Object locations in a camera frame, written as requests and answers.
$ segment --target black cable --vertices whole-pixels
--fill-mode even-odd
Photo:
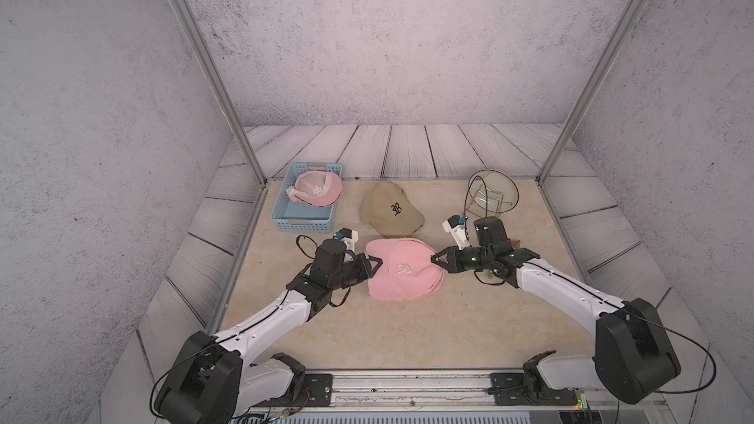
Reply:
[[[293,411],[288,416],[292,416],[293,414],[300,413],[301,410],[304,409],[304,407],[308,404],[309,400],[311,399],[311,391],[309,391],[309,388],[304,388],[303,391],[306,391],[306,400],[304,401],[304,404],[302,404],[301,406],[299,406],[298,409],[296,409],[295,411]]]
[[[275,419],[270,419],[271,417],[272,417],[272,406],[270,406],[270,409],[267,411],[267,417],[265,419],[257,422],[256,424],[269,424],[269,422],[272,422],[274,420],[280,419],[279,417],[277,417]]]
[[[487,217],[487,215],[489,214],[489,194],[487,192],[487,184],[485,184],[484,179],[481,175],[475,175],[474,177],[472,177],[471,182],[469,182],[469,186],[466,187],[466,196],[464,197],[464,218],[466,218],[466,202],[469,199],[469,190],[471,190],[471,185],[476,181],[476,179],[481,180],[482,185],[484,185],[484,217]],[[469,230],[466,226],[466,221],[464,221],[464,231],[466,231],[466,239],[469,239]]]
[[[309,270],[309,267],[311,267],[311,266],[313,266],[313,265],[314,265],[313,263],[308,263],[308,264],[306,264],[306,267],[304,267],[304,268],[302,269],[302,271],[301,271],[301,272],[297,273],[297,274],[296,274],[296,276],[295,276],[295,277],[293,277],[293,279],[294,279],[294,280],[296,280],[296,279],[297,279],[297,278],[299,278],[300,276],[304,275],[304,272],[306,272],[307,270]]]
[[[527,264],[539,267],[540,269],[544,270],[545,272],[551,273],[554,276],[560,277],[563,280],[566,280],[567,282],[569,282],[569,283],[571,283],[571,284],[579,287],[581,290],[586,291],[587,293],[589,293],[593,297],[597,298],[598,300],[602,301],[603,303],[605,303],[605,304],[607,304],[609,306],[612,306],[613,308],[620,309],[620,306],[615,306],[614,304],[610,303],[608,300],[605,300],[604,298],[599,297],[598,295],[594,294],[592,291],[588,290],[587,288],[582,287],[581,285],[579,285],[577,282],[571,280],[570,278],[560,275],[558,272],[551,272],[550,270],[547,270],[544,267],[542,267],[541,265],[538,265],[538,264],[533,263],[533,262],[523,262],[523,263],[527,263]],[[686,389],[686,390],[683,390],[683,391],[663,391],[663,390],[659,389],[659,390],[657,390],[658,393],[665,393],[666,395],[686,395],[688,393],[696,393],[697,391],[702,391],[703,389],[708,388],[712,384],[712,382],[715,381],[715,378],[717,377],[717,363],[715,363],[715,358],[712,357],[712,354],[710,353],[710,351],[708,351],[702,344],[699,344],[697,341],[693,340],[691,337],[683,335],[683,334],[679,333],[678,331],[674,331],[673,329],[670,329],[669,327],[665,327],[663,325],[658,325],[654,321],[649,321],[646,318],[642,318],[641,316],[636,316],[636,315],[633,315],[633,314],[628,313],[628,312],[626,312],[626,314],[628,316],[633,316],[634,318],[641,319],[642,321],[644,321],[645,323],[648,323],[650,325],[657,326],[660,329],[665,329],[665,331],[672,332],[676,336],[683,337],[684,339],[686,339],[690,343],[694,344],[696,347],[702,349],[704,351],[704,353],[707,354],[707,356],[710,358],[710,360],[712,362],[712,376],[710,378],[710,381],[708,381],[707,383],[704,383],[699,388]]]
[[[613,424],[617,424],[617,415],[620,412],[620,400],[617,400],[617,403],[615,405],[615,421],[613,421]]]
[[[313,240],[312,238],[310,238],[310,237],[309,237],[309,236],[307,236],[306,234],[299,234],[298,236],[296,236],[296,245],[298,246],[298,249],[299,249],[299,250],[300,250],[300,251],[301,251],[301,252],[302,252],[302,253],[303,253],[303,254],[304,254],[304,255],[305,255],[306,257],[308,257],[308,258],[310,258],[310,259],[314,259],[314,258],[313,258],[313,257],[312,257],[311,255],[307,254],[307,253],[306,253],[306,250],[304,250],[304,248],[303,248],[303,247],[301,247],[301,244],[299,244],[299,242],[301,241],[301,238],[304,238],[304,239],[308,239],[309,241],[312,241],[312,242],[314,242],[314,243],[315,243],[315,249],[316,249],[316,248],[317,248],[317,246],[318,246],[318,244],[317,244],[317,241]]]
[[[286,298],[288,298],[288,292],[289,292],[289,291],[288,291],[288,290],[286,290],[286,292],[285,292],[285,296],[283,297],[282,301],[280,301],[280,304],[283,304],[283,303],[285,303],[285,300],[286,300]],[[267,319],[268,319],[268,318],[269,318],[270,316],[274,315],[274,314],[275,314],[275,312],[276,312],[276,311],[278,311],[279,309],[280,309],[280,308],[279,308],[278,306],[276,306],[276,307],[275,307],[275,309],[273,309],[273,310],[272,310],[272,311],[270,312],[270,314],[269,314],[269,315],[265,316],[264,318],[260,319],[259,321],[255,322],[254,324],[250,325],[250,326],[249,326],[249,327],[247,327],[246,329],[243,329],[242,331],[240,331],[240,332],[238,332],[238,333],[234,334],[233,336],[228,336],[228,337],[226,337],[226,338],[225,338],[225,339],[223,339],[223,340],[219,340],[219,341],[217,341],[217,342],[215,342],[215,343],[212,343],[211,345],[208,345],[207,347],[204,347],[203,349],[199,349],[199,350],[198,350],[197,352],[195,352],[195,353],[193,353],[193,354],[189,355],[188,357],[184,358],[184,359],[183,359],[183,360],[182,360],[181,362],[178,362],[178,363],[177,363],[177,364],[175,364],[175,365],[174,365],[173,367],[171,367],[170,369],[168,369],[168,371],[167,371],[167,372],[165,372],[165,373],[163,373],[163,374],[162,374],[162,376],[160,376],[160,378],[158,378],[158,379],[156,379],[156,380],[155,380],[155,385],[153,385],[153,386],[152,386],[152,392],[150,392],[150,393],[149,393],[149,412],[151,412],[151,413],[152,413],[152,415],[153,415],[154,417],[156,417],[156,418],[159,418],[159,419],[165,419],[165,417],[164,417],[164,416],[161,416],[161,415],[160,415],[160,414],[159,414],[159,413],[157,412],[157,410],[155,410],[155,408],[153,407],[153,404],[155,403],[155,390],[156,390],[156,388],[157,388],[157,384],[159,384],[159,382],[160,382],[160,381],[162,381],[162,380],[163,380],[163,379],[165,378],[165,376],[167,376],[167,374],[168,374],[168,373],[170,373],[170,372],[172,372],[173,370],[175,370],[175,369],[176,369],[176,368],[177,368],[177,367],[178,367],[179,365],[183,365],[184,363],[186,363],[186,362],[187,362],[187,361],[188,361],[188,360],[189,360],[190,358],[196,357],[197,355],[201,354],[202,352],[206,352],[207,350],[209,350],[209,349],[212,349],[212,347],[213,347],[214,345],[217,345],[217,344],[222,344],[222,343],[224,343],[225,341],[228,341],[228,340],[231,340],[231,339],[233,339],[234,337],[236,337],[236,336],[237,336],[237,335],[239,335],[239,334],[243,334],[244,332],[246,332],[246,331],[249,331],[249,330],[250,330],[250,329],[251,329],[252,327],[254,327],[254,326],[256,326],[256,325],[259,325],[259,323],[261,323],[261,322],[263,322],[263,321],[266,321],[266,320],[267,320]]]
[[[523,385],[493,386],[492,388],[487,388],[487,390],[485,390],[485,391],[487,391],[488,395],[496,395],[497,393],[500,393],[500,392],[503,392],[503,391],[505,391],[507,393],[507,391],[509,389],[521,389],[521,388],[523,388]]]
[[[497,285],[503,285],[505,283],[504,280],[503,281],[499,281],[497,283],[487,283],[486,281],[483,281],[481,278],[479,278],[479,276],[476,275],[478,272],[479,272],[479,270],[474,270],[474,276],[476,277],[477,280],[479,280],[479,283],[481,283],[482,285],[490,285],[492,287],[495,287]]]
[[[240,414],[240,416],[233,417],[231,420],[235,421],[236,424],[250,424],[251,418],[255,417],[256,419],[263,420],[265,419],[264,413],[250,413],[251,407],[247,408],[243,412],[243,414]]]
[[[345,296],[343,297],[342,300],[340,300],[340,303],[334,304],[332,301],[330,301],[329,305],[332,306],[332,307],[334,307],[334,308],[337,308],[338,306],[343,306],[343,304],[345,303],[345,300],[348,299],[348,295],[350,295],[350,294],[351,294],[351,287],[348,287],[348,291],[345,292]]]
[[[593,418],[592,418],[592,407],[589,406],[589,401],[587,401],[587,415],[589,416],[589,424],[593,424]]]

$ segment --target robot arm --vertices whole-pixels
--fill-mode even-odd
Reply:
[[[338,231],[317,246],[312,263],[268,306],[215,336],[189,337],[157,393],[155,410],[173,424],[204,424],[228,422],[271,398],[278,398],[276,405],[296,404],[304,366],[286,354],[260,365],[253,361],[330,304],[335,290],[374,276],[382,260],[355,254],[357,239],[356,231]]]
[[[603,293],[529,249],[513,249],[496,217],[475,221],[474,229],[479,247],[466,247],[465,239],[454,236],[458,245],[441,250],[432,262],[450,273],[489,269],[560,309],[595,338],[593,357],[563,357],[549,351],[527,363],[532,365],[534,389],[606,388],[623,402],[635,404],[681,373],[667,333],[652,324],[662,322],[651,304]]]

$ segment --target basket handle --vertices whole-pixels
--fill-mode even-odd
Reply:
[[[327,169],[326,164],[306,163],[306,168],[309,171],[325,171]]]

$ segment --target pink cap in basket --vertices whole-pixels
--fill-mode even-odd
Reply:
[[[366,245],[365,252],[382,259],[368,282],[370,295],[377,300],[417,300],[443,283],[445,270],[430,260],[434,250],[418,239],[377,239]]]
[[[308,171],[299,175],[296,184],[286,189],[292,202],[312,206],[330,206],[340,197],[343,181],[334,172]]]

